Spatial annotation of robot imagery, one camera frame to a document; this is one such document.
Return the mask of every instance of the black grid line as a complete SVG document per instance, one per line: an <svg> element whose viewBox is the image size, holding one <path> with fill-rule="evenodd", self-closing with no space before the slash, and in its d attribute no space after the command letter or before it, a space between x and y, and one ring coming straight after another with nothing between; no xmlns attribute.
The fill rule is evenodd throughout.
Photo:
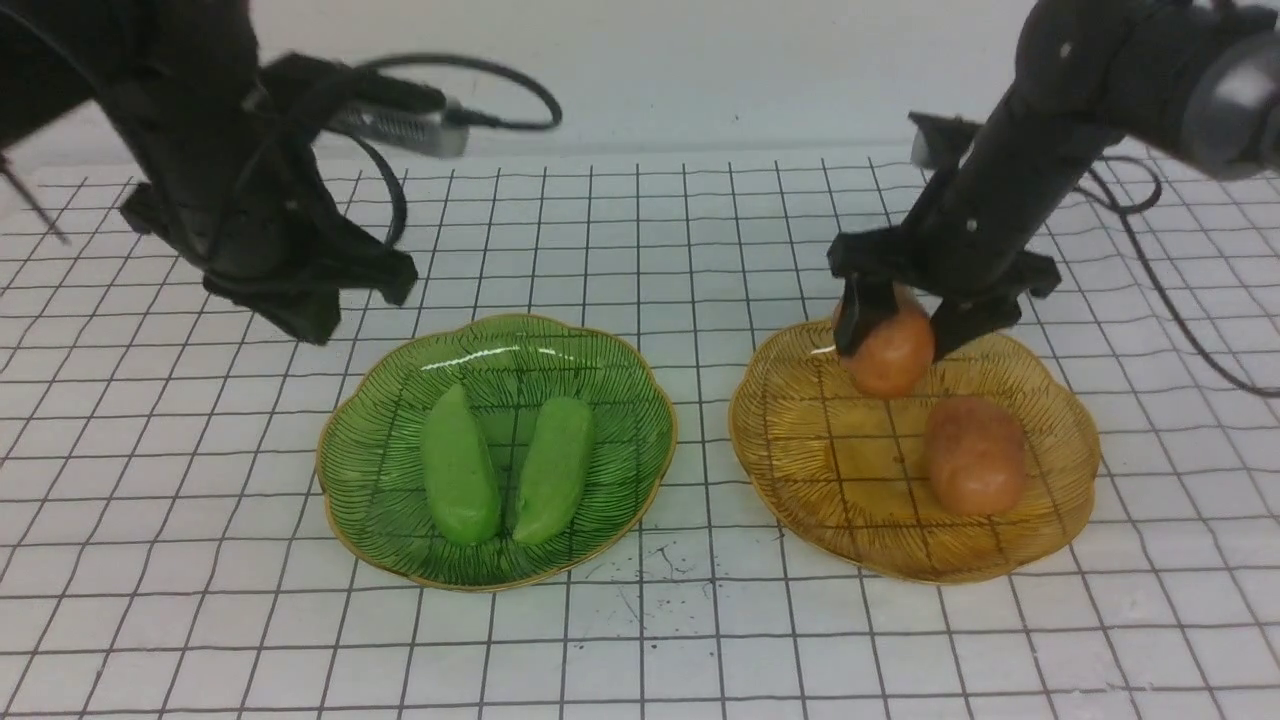
<svg viewBox="0 0 1280 720"><path fill-rule="evenodd" d="M874 165L872 165L870 173L872 173L872 181L876 183L876 187L878 190L878 195L879 195L879 200L881 200L881 208L884 209L884 223L890 224L890 223L893 222L892 220L892 214L890 213L888 204L884 201L884 191L879 190L881 188L881 182L879 182L879 177L876 174L876 167ZM897 452L899 457L905 457L906 454L902 451L902 436L897 430L897 423L893 420L893 414L892 413L888 414L888 424L890 424L890 429L891 429L891 432L893 434L893 448ZM933 548L931 547L932 543L929 542L929 533L927 532L927 529L924 527L924 521L920 519L920 502L915 497L915 483L908 483L906 492L908 492L908 495L911 498L911 512L915 515L915 527L920 530L920 544L922 544L922 547L924 547L924 556L925 556L925 559L927 559L927 561L929 564L929 568L931 569L937 569L937 562L933 560ZM1055 509L1055 511L1057 511L1057 502L1053 502L1053 509ZM992 528L992 536L996 537L997 543L998 543L1000 534L996 532L995 528ZM956 671L959 673L959 670L960 670L960 659L956 657Z"/></svg>
<svg viewBox="0 0 1280 720"><path fill-rule="evenodd" d="M824 169L823 169L823 173L822 173L822 179L823 179L823 183L826 183L826 186L827 186L827 199L831 201L831 211L832 211L832 214L835 214L836 213L836 193L831 190L831 173L826 169L826 163L823 163L823 168ZM841 224L841 220L840 220L838 217L836 219L836 223L837 223L838 229L841 232L844 232L844 225ZM796 266L799 266L799 258L796 259ZM808 316L808 304L805 304L805 315ZM826 389L823 388L824 382L823 382L822 377L817 375L817 379L818 379L818 388L820 391L819 395L826 395ZM831 448L831 456L835 459L836 477L838 478L838 477L842 477L844 473L840 469L840 455L836 452L836 445L835 445L836 432L835 432L835 428L833 428L832 421L831 421L831 407L827 404L823 404L823 406L822 406L822 419L823 419L823 425L827 428L828 447ZM841 492L840 492L840 503L842 506L841 509L845 512L845 515L844 515L845 516L845 523L847 525L850 525L850 527L855 525L852 507L851 507L851 505L849 502L849 495L846 495L844 492L844 488L841 488ZM859 573L858 574L859 574L859 578L861 579L863 575L864 575L861 568L859 568ZM865 584L865 580L861 582L861 593L863 593L863 597L865 598L867 597L867 584ZM870 626L870 609L869 607L868 607L867 621L868 621L868 626ZM881 692L886 694L886 697L884 697L884 714L887 716L887 715L890 715L890 707L888 707L888 696L887 696L887 693L884 691L884 671L883 671L883 669L879 665L879 651L874 647L874 643L872 646L872 652L873 652L874 659L876 659L876 674L879 676Z"/></svg>
<svg viewBox="0 0 1280 720"><path fill-rule="evenodd" d="M1185 170L1167 160L1155 158L1155 163L1169 179L1170 192L1146 222L1139 222L1140 241L1193 327L1203 333L1217 356L1245 377L1266 384L1267 378L1261 375L1272 372L1271 361L1280 359L1280 346L1267 334L1275 332L1280 337L1280 327L1276 327L1280 284L1260 269L1280 260L1280 214L1276 213L1280 186L1272 178L1262 178L1252 184L1224 186L1224 190L1212 182L1187 179ZM65 619L59 618L56 607L68 598L93 607L99 606L95 603L124 606L118 621L109 620L115 623L114 634L108 639L104 629L95 635L97 639L79 643L90 646L84 650L41 647L38 638L31 641L29 648L20 644L24 641L4 644L5 630L10 628L0 618L0 667L5 662L23 664L22 676L14 680L14 693L0 698L0 705L12 711L6 716L179 711L193 716L219 712L243 716L248 712L335 710L355 714L397 711L402 716L407 711L443 708L484 714L485 708L498 707L557 707L559 715L566 716L567 708L581 712L588 705L618 705L645 717L652 708L666 703L709 702L719 706L722 717L730 717L733 703L749 701L794 702L796 712L808 716L812 701L844 698L883 703L886 716L897 717L904 712L897 703L909 700L954 701L956 708L963 705L973 714L978 698L1042 697L1046 711L1059 717L1064 701L1101 701L1110 692L1124 693L1133 714L1140 716L1142 707L1135 698L1143 692L1158 691L1199 693L1212 701L1224 720L1235 720L1231 714L1236 706L1224 700L1226 693L1271 688L1280 682L1277 675L1238 667L1231 657L1215 653L1212 646L1206 653L1198 644L1202 638L1213 642L1226 637L1256 639L1260 646L1242 648L1248 651L1247 657L1280 669L1276 656L1280 648L1275 646L1280 637L1280 616L1275 615L1276 609L1267 596L1257 594L1258 587L1280 587L1280 564L1274 555L1280 548L1280 519L1276 516L1280 492L1275 488L1280 479L1280 456L1263 447L1265 441L1260 442L1263 436L1258 434L1280 430L1280 404L1244 402L1207 377L1170 329L1167 313L1155 305L1149 283L1134 269L1134 254L1124 242L1117 242L1119 223L1087 201L1064 202L1037 236L1034 242L1041 250L1064 261L1066 282L1050 300L1030 302L1032 318L1012 334L1039 352L1053 374L1098 418L1105 464L1098 478L1100 506L1091 529L1132 538L1124 541L1128 543L1124 547L1112 548L1125 553L1125 560L1103 559L1097 541L1085 538L1083 546L1078 543L1060 556L995 582L992 587L1007 588L1011 602L1010 621L998 626L974 625L963 607L952 607L952 596L947 592L929 593L937 596L941 612L936 623L884 623L881 614L891 609L882 605L886 602L883 585L877 585L877 593L869 592L868 582L874 578L868 573L809 565L818 560L806 560L805 543L778 530L777 521L765 524L737 518L737 510L723 505L722 495L727 497L740 489L750 495L750 491L732 460L724 434L723 416L732 388L722 387L717 378L740 372L749 357L728 356L724 348L708 343L707 338L713 337L708 333L724 333L722 337L732 336L742 347L754 348L777 329L828 313L823 305L833 306L840 295L838 283L829 278L820 258L831 241L829 229L863 229L899 219L923 188L923 173L908 163L877 163L847 155L841 155L840 161L828 158L817 163L780 159L740 164L726 159L696 168L689 164L678 169L667 167L662 172L643 161L608 169L582 165L581 172L561 172L554 164L540 172L494 167L492 172L435 173L424 172L424 168L407 168L403 173L406 187L415 193L410 199L410 225L415 237L406 238L404 249L415 255L426 278L421 293L416 291L413 300L396 311L378 306L370 293L344 296L344 314L349 318L335 337L335 355L328 360L278 333L264 333L261 324L242 310L204 297L198 278L161 243L143 242L118 229L114 220L108 225L106 214L114 208L108 193L123 192L128 181L99 182L88 177L73 184L41 186L56 188L59 197L68 196L65 205L51 210L65 214L60 219L67 220L67 229L72 231L68 234L76 246L70 256L54 247L42 233L31 232L31 218L26 214L17 218L20 224L14 225L13 232L4 233L22 249L20 254L0 251L0 378L4 378L0 392L6 393L0 395L0 402L6 397L15 400L0 407L4 442L10 442L9 436L12 443L19 442L28 427L32 432L74 428L77 438L100 433L106 427L137 428L133 433L122 430L120 450L115 452L104 445L101 434L84 447L78 447L78 439L68 438L73 445L67 452L42 452L40 445L31 442L5 447L0 460L0 473L5 473L0 475L4 480L0 483L0 498L4 498L0 500L0 519L17 518L18 527L0 528L4 565L0 569L0 603L46 607L49 616L41 618L41 637L51 632L55 620L63 623L59 632L65 634ZM1105 172L1116 174L1110 168ZM366 227L384 227L383 219L365 219L384 210L388 200L378 191L367 192L360 184L362 174L355 178L352 174L330 178L353 183L347 209L355 208ZM1120 191L1130 197L1142 195L1124 183ZM536 214L534 202L538 202ZM479 242L479 232L484 232L484 242ZM476 242L468 243L468 238ZM548 286L581 282L582 293L571 299L562 293L562 302L541 302L535 292L536 283L529 281L530 274ZM741 287L728 295L707 293L714 287L724 288L726 279L735 288L739 282ZM527 287L521 281L529 281ZM516 287L521 292L511 291ZM178 305L168 305L173 300ZM475 598L481 605L463 607L449 605L461 601L451 601L438 591L410 588L392 577L366 577L366 568L332 544L323 515L316 512L323 496L314 479L311 487L303 489L285 477L279 478L276 487L264 483L266 475L259 478L260 466L297 468L297 462L289 465L291 460L310 457L314 443L306 433L314 433L315 423L349 396L383 348L390 350L393 343L421 334L424 329L439 329L454 319L454 324L461 324L494 311L532 311L575 324L596 324L640 347L682 419L682 438L677 445L681 460L673 462L664 480L666 492L680 493L672 497L698 498L686 509L655 506L650 514L660 516L628 536L626 542L634 548L635 559L618 556L618 564L612 566L614 577L608 577L611 571L605 569L600 577L591 570L547 580L544 585L557 600L561 592L564 593L563 602L553 611L552 626L538 630L536 625L521 625L521 632L536 635L531 639L518 632L511 634L509 612L498 616L497 598ZM104 328L128 332L113 336L104 333ZM106 365L87 369L92 363ZM124 366L131 363L134 366L125 372ZM234 392L248 387L268 388L264 397L252 404L260 410L221 406L218 398L232 393L233 379L243 383L237 384ZM324 395L302 404L296 400L292 405L285 404L287 380L311 383L289 392L323 388ZM216 392L210 405L207 398L201 401L195 396L175 400L170 387ZM97 395L72 402L69 391L77 388ZM119 397L120 392L134 389L145 393L138 402L108 402L109 392ZM95 421L101 424L90 428ZM151 437L166 425L187 428L195 434L182 436L186 439L180 441L177 434L168 433ZM260 432L256 437L246 436L243 442L229 443L227 428L232 425L243 425L242 434L255 428ZM60 448L65 442L49 447ZM1197 442L1202 456L1190 457L1187 446ZM6 465L12 465L8 473ZM91 471L88 469L95 465L104 469L102 478L73 477ZM5 484L19 477L19 468L31 473L28 482L35 483L31 489ZM212 482L210 473L218 469L244 475ZM125 493L122 489L125 478L142 480L143 491L133 488ZM1157 478L1167 478L1167 492L1181 497L1181 505L1162 500L1160 493L1164 491L1156 489L1160 486L1152 482ZM46 480L47 487L40 484ZM1226 484L1211 496L1206 488L1219 482ZM120 521L118 509L141 505L148 510L133 518L140 525L136 532L120 534L116 529L105 536L97 532L109 520ZM166 530L175 521L198 519L192 509L214 506L218 510L198 527L180 533ZM285 511L287 516L264 515L269 510ZM225 518L221 512L227 512ZM69 524L56 533L50 532L54 518L65 518ZM1192 536L1179 533L1194 533L1198 544L1184 552L1185 557L1171 561L1170 553L1178 552L1171 542L1179 538L1192 542L1188 539ZM760 547L769 556L778 552L778 561L768 561L765 569L754 573L732 571L731 565L724 565L722 571L718 559L742 552L736 538L753 534L777 538ZM88 539L79 542L78 537ZM646 556L655 552L654 548L663 550L666 561L685 561L667 556L667 543L681 538L696 541L698 537L705 538L705 548L689 552L692 557L689 573L673 571L663 577L645 570L653 561ZM271 569L274 575L253 583L252 589L246 589L248 585L215 587L220 548L232 541L260 542L270 553L283 552L282 564ZM88 548L113 557L141 556L136 582L128 578L127 583L110 585L82 582L78 559ZM325 548L334 555L316 560L316 553ZM59 588L50 589L47 583L23 584L31 583L24 579L29 578L24 568L31 566L33 557L60 559L56 562L64 565L49 570L60 582ZM169 568L177 557L191 559L197 575L207 570L198 585L177 592L168 585L148 584L148 573ZM65 582L59 573L65 573ZM303 580L301 584L289 579L294 574ZM1220 587L1233 593L1233 598L1224 600L1242 610L1215 615L1197 605L1202 598L1187 588L1194 585L1197 578L1208 575L1221 577L1224 584ZM797 593L806 583L851 583L854 578L858 597L850 598L851 605L841 612L861 618L856 629L838 623L824 629L814 625L814 616L803 615L801 600L812 602L812 597ZM1083 615L1059 619L1068 612L1066 607L1075 605L1055 609L1046 606L1043 597L1025 594L1027 587L1034 587L1025 583L1076 579L1083 588L1078 601L1083 603L1078 607ZM1157 593L1151 600L1167 610L1155 619L1107 616L1103 603L1114 607L1123 598L1107 596L1107 585L1098 584L1103 579L1140 579L1142 587L1151 587ZM1270 584L1245 584L1251 579ZM128 584L132 592L124 589ZM724 602L732 598L718 592L722 585L755 588L762 591L760 597L777 597L769 611L786 621L780 620L781 625L771 624L760 632L742 628L741 623L722 625L721 614L732 610ZM585 621L589 614L600 611L593 606L593 593L613 589L639 597L639 612L627 609L626 626L608 620ZM362 615L355 616L365 612L357 609L367 609L372 598L390 597L374 593L393 591L411 592L416 598L413 618L404 615L402 620L402 642L362 642L370 638L344 637L349 623L370 621ZM571 598L576 591L588 591L582 602ZM687 624L659 623L657 618L664 609L655 598L662 597L660 593L689 591L705 597L705 606L690 610ZM175 655L173 674L164 679L168 689L160 688L165 700L127 710L99 710L93 698L100 688L110 691L109 683L119 682L110 675L113 664L138 652L132 642L122 644L122 632L133 621L134 605L140 601L187 602L188 598L195 610L189 624L182 628L182 637L166 637L154 648ZM333 607L337 615L326 616L324 632L333 632L334 639L317 639L320 644L287 644L292 641L270 638L270 626L278 619L297 621L288 615L293 610L285 607L292 605L282 603L283 598L312 598ZM237 634L215 644L195 638L206 601L225 605L242 600L266 609L265 619L253 620L261 623L252 625L253 633ZM431 618L426 609L433 603L457 607L456 611L463 614L458 623L466 632L420 637L421 624ZM763 612L764 607L756 611ZM828 620L836 623L838 619L849 623L847 615ZM1178 638L1176 642L1187 647L1194 671L1179 675L1180 682L1167 687L1162 682L1144 685L1142 678L1129 674L1125 665L1129 659L1117 646L1123 639L1117 633L1134 630ZM1012 634L1036 648L1037 638L1073 638L1073 633L1082 632L1098 633L1106 639L1119 685L1080 688L1071 696L1073 691L1062 687L1061 669L1033 652L1038 684L1009 685L998 692L977 689L966 675L966 670L974 669L965 667L969 660L959 651L963 637ZM865 642L869 647L867 671L877 673L873 683L877 692L819 697L817 688L822 683L809 682L805 674L809 660L806 656L801 662L801 648L814 641L845 638ZM897 692L904 680L895 674L900 671L900 659L883 653L905 647L895 644L900 638L922 638L920 642L928 638L928 642L940 643L938 648L946 642L960 692ZM716 648L714 662L707 659L708 662L700 666L709 674L689 679L685 689L655 688L654 680L668 675L650 676L653 667L648 665L646 646L691 641ZM730 641L735 648L778 647L771 643L781 642L788 643L792 652L790 657L777 659L744 650L749 655L726 660L722 651L730 646L723 641ZM626 646L631 659L627 662L639 657L637 669L626 665L616 669L627 689L618 691L620 697L600 700L570 693L568 688L576 687L575 674L580 671L570 666L573 656L570 643L602 643L603 647L613 642ZM561 657L556 678L559 680L558 697L520 689L522 685L512 685L508 676L502 678L498 688L502 692L495 694L494 687L489 687L492 650L508 652L541 644L554 646ZM270 705L271 698L251 694L255 678L268 657L278 657L264 655L266 650L328 653L321 676L306 680L317 683L307 685L307 693L314 696L314 701L307 701L311 705L285 707L275 702L271 707L260 706L259 700L265 698ZM385 697L380 696L379 703L372 705L352 705L349 701L355 698L330 694L329 682L338 671L342 651L403 651L407 653L404 666L383 669L390 675L403 673L396 675L399 684L388 685ZM413 664L420 657L431 662L434 655L444 652L461 652L463 655L451 657L471 657L467 662L475 661L475 665L451 675L460 685L457 692L436 688L436 700L415 700L421 687L411 687L411 682L421 683L422 679L415 680L411 674ZM86 653L104 659L100 671L106 673L95 675L79 689L68 675L76 685L68 691L74 696L74 706L64 702L47 710L33 708L31 698L49 700L45 693L28 694L19 706L28 671L45 673L51 667L74 674L74 669L84 664ZM229 653L236 656L237 664L248 662L234 665L238 670L230 665L225 670L244 673L242 679L228 675L230 683L244 683L234 688L238 701L228 700L223 706L210 707L189 697L169 697L183 665L193 657L191 653L205 657ZM749 688L741 673L751 664L762 667L791 665L794 670L785 671L796 674L799 687L791 694L768 694L764 689ZM636 682L637 693L631 687ZM465 693L460 694L462 688L470 688L475 696L463 697ZM531 694L524 700L512 694L520 692Z"/></svg>

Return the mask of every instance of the white grid surface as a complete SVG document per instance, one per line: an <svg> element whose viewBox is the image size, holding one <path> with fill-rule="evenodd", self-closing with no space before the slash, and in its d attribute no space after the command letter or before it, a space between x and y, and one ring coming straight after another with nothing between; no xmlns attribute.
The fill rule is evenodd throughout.
<svg viewBox="0 0 1280 720"><path fill-rule="evenodd" d="M728 398L753 347L831 313L837 227L910 208L905 156L415 163L402 247L426 279L403 309L348 293L323 348L128 232L109 209L136 170L41 174L73 246L31 213L0 240L0 716L1275 717L1280 404L1189 354L1088 204L1037 238L1065 282L1014 332L1102 430L1071 548L914 585L780 532L756 500ZM1160 167L1144 247L1208 347L1280 384L1280 183ZM324 170L380 233L371 168ZM655 366L681 419L658 501L536 587L426 591L357 564L311 477L328 414L401 342L512 310L617 333Z"/></svg>

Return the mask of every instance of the cable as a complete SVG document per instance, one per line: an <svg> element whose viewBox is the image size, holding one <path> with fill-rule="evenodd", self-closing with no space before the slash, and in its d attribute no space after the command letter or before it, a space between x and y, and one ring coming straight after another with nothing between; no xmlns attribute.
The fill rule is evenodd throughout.
<svg viewBox="0 0 1280 720"><path fill-rule="evenodd" d="M31 210L36 214L37 218L40 218L42 223L45 223L45 225L49 228L47 232L54 233L54 237L56 237L63 245L72 243L72 241L65 234L63 234L61 228L58 227L58 220L55 220L52 215L50 215L44 208L40 206L40 200L36 197L36 193L32 192L29 187L27 187L27 183L22 182L22 178L18 177L18 173L14 172L13 165L9 164L9 159L5 158L4 155L0 155L0 177L4 177L5 182L9 183L9 187L12 187L13 191L18 193L18 197L20 197L22 201L26 202L28 208L31 208Z"/></svg>
<svg viewBox="0 0 1280 720"><path fill-rule="evenodd" d="M63 59L76 74L81 76L86 85L90 87L90 92L97 101L99 106L102 109L102 114L106 115L111 126L115 127L116 135L124 141L124 145L133 154L133 159L137 160L138 167L142 169L142 174L151 179L152 190L164 206L165 211L177 218L177 210L173 202L173 197L169 195L168 183L164 182L160 174L159 165L151 160L151 156L146 151L146 145L138 142L138 138L145 133L131 124L129 115L122 113L119 108L115 106L115 100L106 88L106 81L97 76L92 69L90 69L74 53L70 51L67 45L54 37L45 27L42 27L37 20L27 17L26 13L13 8L8 4L0 4L0 14L12 18L19 26L24 27L27 32L33 35L37 40L45 44L54 54ZM61 231L54 228L55 232L60 234Z"/></svg>
<svg viewBox="0 0 1280 720"><path fill-rule="evenodd" d="M223 202L223 208L219 211L214 222L214 234L209 245L210 259L218 251L218 246L221 242L223 228L227 217L230 214L232 208L234 208L236 201L239 199L241 193L244 192L244 187L248 181L253 177L253 172L262 163L266 152L279 145L284 135L294 129L300 123L314 126L314 128L323 128L328 123L328 108L340 106L343 101L356 94L360 83L367 78L375 76L379 70L394 68L394 67L407 67L407 65L442 65L442 67L454 67L466 68L483 73L489 73L503 79L507 79L524 90L527 90L535 95L550 111L549 120L506 120L495 115L486 113L480 113L475 110L454 109L447 110L444 115L445 122L451 122L457 126L477 126L486 127L492 129L509 129L509 131L548 131L558 127L563 120L564 113L561 109L559 101L556 96L539 83L536 79L490 60L483 60L479 58L470 58L466 55L454 55L449 53L413 53L406 55L387 55L351 68L344 69L319 83L311 90L305 92L293 106L271 127L266 133L266 137L257 145L253 152L246 160L244 165L241 168L236 182L232 183L230 191ZM392 211L393 215L399 215L401 211L407 214L407 210L402 210L398 206L396 197L403 199L404 191L399 186L399 181L394 178L394 173L388 173L389 165L385 158L383 158L372 146L361 140L356 140L361 149L365 150L374 159L374 163L379 165L379 170L383 173L383 179L387 182L388 190L392 193ZM396 229L396 222L393 220L392 231ZM387 243L394 246L399 241L399 233L389 232L387 236Z"/></svg>
<svg viewBox="0 0 1280 720"><path fill-rule="evenodd" d="M1134 205L1121 205L1120 200L1111 190L1111 186L1105 179L1102 179L1102 176L1098 174L1098 172L1094 168L1089 168L1088 170L1089 178L1093 179L1094 183L1097 183L1098 190L1102 192L1102 197L1098 197L1093 192L1084 190L1082 187L1076 187L1075 192L1088 197L1089 200L1097 202L1102 208L1106 208L1107 210L1114 213L1116 218L1120 219L1120 227L1124 228L1125 234L1129 237L1129 243L1133 245L1133 251L1138 256L1138 263L1142 264L1142 269L1147 273L1147 278L1151 279L1151 286L1156 290L1156 295L1160 296L1160 300L1164 301L1165 307L1169 309L1170 318L1172 318L1174 323L1178 325L1178 329L1183 332L1183 336L1187 338L1187 342L1190 343L1192 348L1201 357L1201 360L1203 360L1210 368L1213 369L1213 372L1221 375L1224 380L1230 383L1236 389L1242 389L1248 395L1261 397L1265 400L1280 398L1280 388L1265 388L1249 384L1248 382L1234 375L1230 370L1224 368L1221 363L1215 360L1212 355L1210 355L1208 350L1204 348L1204 346L1199 342L1199 338L1196 337L1196 333L1187 324L1187 320L1183 319L1183 314L1178 311L1178 306L1174 304L1172 297L1170 297L1169 291L1165 290L1165 283L1160 282L1160 277L1156 274L1156 269L1151 265L1151 260L1147 258L1147 252L1142 249L1142 242L1138 240L1138 233L1133 229L1133 224L1129 222L1129 217L1144 213L1155 208L1156 204L1160 202L1160 197L1164 191L1164 183L1160 179L1160 174L1156 173L1156 170L1152 169L1149 165L1135 158L1103 156L1102 160L1137 165L1147 172L1147 174L1151 177L1151 181L1156 186L1156 188L1147 197L1147 200L1143 200L1142 202Z"/></svg>

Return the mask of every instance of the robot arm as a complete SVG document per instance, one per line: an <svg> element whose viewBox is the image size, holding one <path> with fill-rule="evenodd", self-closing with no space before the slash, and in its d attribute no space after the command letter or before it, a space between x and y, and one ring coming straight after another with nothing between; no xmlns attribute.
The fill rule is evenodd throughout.
<svg viewBox="0 0 1280 720"><path fill-rule="evenodd" d="M411 61L500 74L535 92L552 119L504 122L376 72ZM393 247L403 195L367 141L454 158L471 126L539 131L561 119L532 79L467 58L347 68L288 55L262 68L248 0L0 0L0 149L96 100L150 181L122 205L133 229L202 270L209 292L319 345L340 319L339 290L402 305L417 282L412 258ZM389 242L329 195L310 147L321 131L374 154L398 201Z"/></svg>
<svg viewBox="0 0 1280 720"><path fill-rule="evenodd" d="M1016 324L1019 295L1061 281L1025 246L1125 137L1220 181L1280 167L1275 26L1275 10L1228 1L1039 0L986 123L913 115L915 161L936 173L905 220L832 243L837 351L897 311L892 283L942 299L936 359Z"/></svg>

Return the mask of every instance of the brown potato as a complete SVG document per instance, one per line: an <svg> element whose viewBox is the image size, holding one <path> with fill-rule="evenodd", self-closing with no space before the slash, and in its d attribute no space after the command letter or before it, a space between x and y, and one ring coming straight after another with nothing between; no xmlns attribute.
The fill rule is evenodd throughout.
<svg viewBox="0 0 1280 720"><path fill-rule="evenodd" d="M980 397L948 397L929 413L924 455L938 502L955 515L1000 515L1027 489L1027 439L1007 410Z"/></svg>
<svg viewBox="0 0 1280 720"><path fill-rule="evenodd" d="M920 383L933 365L934 337L929 314L911 295L895 286L899 313L882 323L863 342L852 357L840 364L854 378L858 392L881 400L905 397ZM840 304L836 313L840 316Z"/></svg>

